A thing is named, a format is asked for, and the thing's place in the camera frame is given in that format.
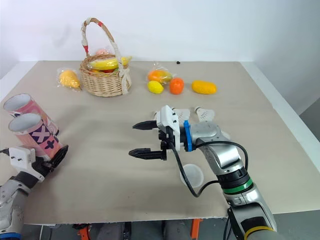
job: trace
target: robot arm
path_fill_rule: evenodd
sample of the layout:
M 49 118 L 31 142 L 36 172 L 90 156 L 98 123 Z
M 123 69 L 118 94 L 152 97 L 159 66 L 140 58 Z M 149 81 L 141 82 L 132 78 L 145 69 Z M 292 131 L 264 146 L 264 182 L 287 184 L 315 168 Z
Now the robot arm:
M 0 187 L 0 239 L 19 240 L 24 225 L 24 208 L 28 195 L 37 182 L 59 165 L 68 151 L 62 147 L 50 161 L 36 157 L 35 149 L 27 146 L 10 147 L 1 152 L 9 155 L 18 174 Z
M 219 126 L 211 121 L 193 125 L 185 121 L 180 129 L 177 128 L 177 125 L 179 126 L 179 121 L 174 111 L 169 106 L 163 107 L 156 121 L 141 122 L 133 126 L 133 128 L 140 130 L 159 127 L 161 151 L 138 148 L 130 151 L 129 155 L 142 159 L 166 160 L 168 149 L 172 149 L 178 155 L 177 146 L 180 148 L 180 143 L 183 143 L 187 152 L 199 148 L 216 175 L 223 195 L 230 205 L 227 213 L 236 238 L 239 240 L 283 239 L 277 234 L 275 219 L 257 185 L 247 172 L 248 156 L 246 150 L 239 144 L 225 138 Z M 236 146 L 241 147 L 244 151 L 246 166 L 244 166 Z

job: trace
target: floor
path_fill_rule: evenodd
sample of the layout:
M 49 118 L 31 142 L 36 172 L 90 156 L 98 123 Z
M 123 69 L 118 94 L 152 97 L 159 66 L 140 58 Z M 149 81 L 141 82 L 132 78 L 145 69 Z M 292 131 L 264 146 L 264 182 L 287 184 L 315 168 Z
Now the floor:
M 316 240 L 319 239 L 320 210 L 276 214 L 275 220 L 278 232 L 287 240 Z M 190 227 L 191 220 L 184 220 Z M 205 219 L 200 223 L 199 240 L 222 240 L 225 227 L 225 218 Z M 131 240 L 162 240 L 161 221 L 141 221 L 132 223 Z M 101 223 L 92 225 L 91 239 L 95 240 Z M 39 240 L 41 226 L 25 225 L 22 231 L 23 240 Z M 49 240 L 50 229 L 45 226 L 40 240 Z M 63 224 L 52 230 L 51 240 L 80 240 L 77 230 L 71 225 Z M 229 240 L 235 240 L 233 233 Z

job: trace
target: pink paper cup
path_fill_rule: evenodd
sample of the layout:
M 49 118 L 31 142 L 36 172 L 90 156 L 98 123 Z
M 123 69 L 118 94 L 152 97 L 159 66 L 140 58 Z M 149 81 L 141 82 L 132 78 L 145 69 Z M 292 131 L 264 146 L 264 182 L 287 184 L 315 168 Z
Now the pink paper cup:
M 9 123 L 8 128 L 23 145 L 34 148 L 35 155 L 45 161 L 51 160 L 62 147 L 38 114 L 26 113 L 17 116 Z
M 26 93 L 15 95 L 9 98 L 4 104 L 3 109 L 9 112 L 14 118 L 22 114 L 39 114 L 44 124 L 54 135 L 58 135 L 58 126 L 51 120 L 51 118 L 42 110 L 36 101 Z

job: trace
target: yellow ring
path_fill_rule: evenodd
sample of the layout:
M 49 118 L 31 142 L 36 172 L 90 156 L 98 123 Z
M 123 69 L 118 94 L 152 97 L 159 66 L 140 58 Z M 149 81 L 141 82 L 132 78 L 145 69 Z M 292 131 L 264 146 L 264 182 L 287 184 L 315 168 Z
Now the yellow ring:
M 271 227 L 268 226 L 255 226 L 253 228 L 250 228 L 248 231 L 246 231 L 244 235 L 244 240 L 248 240 L 248 236 L 252 234 L 253 232 L 259 231 L 259 230 L 269 230 L 269 231 L 275 231 Z

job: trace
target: wicker basket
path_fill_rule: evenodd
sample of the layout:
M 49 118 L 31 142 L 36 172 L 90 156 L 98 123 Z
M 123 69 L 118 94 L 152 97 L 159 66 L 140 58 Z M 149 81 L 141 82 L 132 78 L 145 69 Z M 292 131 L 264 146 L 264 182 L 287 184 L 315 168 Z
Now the wicker basket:
M 98 24 L 108 36 L 110 43 L 114 49 L 113 54 L 102 54 L 90 56 L 88 50 L 88 41 L 86 37 L 87 25 L 90 23 Z M 129 66 L 122 65 L 121 55 L 118 50 L 117 44 L 114 38 L 107 29 L 107 27 L 96 18 L 88 18 L 83 22 L 82 28 L 82 45 L 86 53 L 86 58 L 80 64 L 81 80 L 86 90 L 99 97 L 113 97 L 117 95 L 124 95 L 128 93 L 128 89 L 131 86 L 131 79 L 129 76 Z M 116 57 L 118 62 L 118 70 L 111 73 L 104 72 L 91 72 L 88 69 L 88 63 L 94 60 L 105 60 Z

